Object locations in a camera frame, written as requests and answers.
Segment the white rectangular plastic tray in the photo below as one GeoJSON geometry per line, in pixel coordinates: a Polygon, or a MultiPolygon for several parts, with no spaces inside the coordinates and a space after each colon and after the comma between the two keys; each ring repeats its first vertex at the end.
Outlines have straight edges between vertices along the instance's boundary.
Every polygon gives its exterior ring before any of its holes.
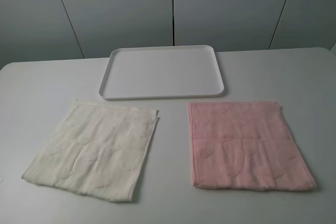
{"type": "Polygon", "coordinates": [[[99,88],[105,100],[216,97],[225,86],[211,46],[114,50],[99,88]]]}

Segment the cream white towel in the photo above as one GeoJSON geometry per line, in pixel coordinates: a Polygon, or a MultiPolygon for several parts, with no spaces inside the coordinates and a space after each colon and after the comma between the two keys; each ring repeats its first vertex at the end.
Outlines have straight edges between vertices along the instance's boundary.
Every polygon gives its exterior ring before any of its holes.
{"type": "Polygon", "coordinates": [[[158,121],[157,110],[75,100],[22,179],[131,202],[158,121]]]}

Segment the pink towel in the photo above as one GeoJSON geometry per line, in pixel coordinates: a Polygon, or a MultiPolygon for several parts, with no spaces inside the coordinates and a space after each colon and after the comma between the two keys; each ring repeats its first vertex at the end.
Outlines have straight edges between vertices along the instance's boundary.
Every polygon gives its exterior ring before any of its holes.
{"type": "Polygon", "coordinates": [[[187,108],[194,187],[317,187],[276,102],[191,102],[187,108]]]}

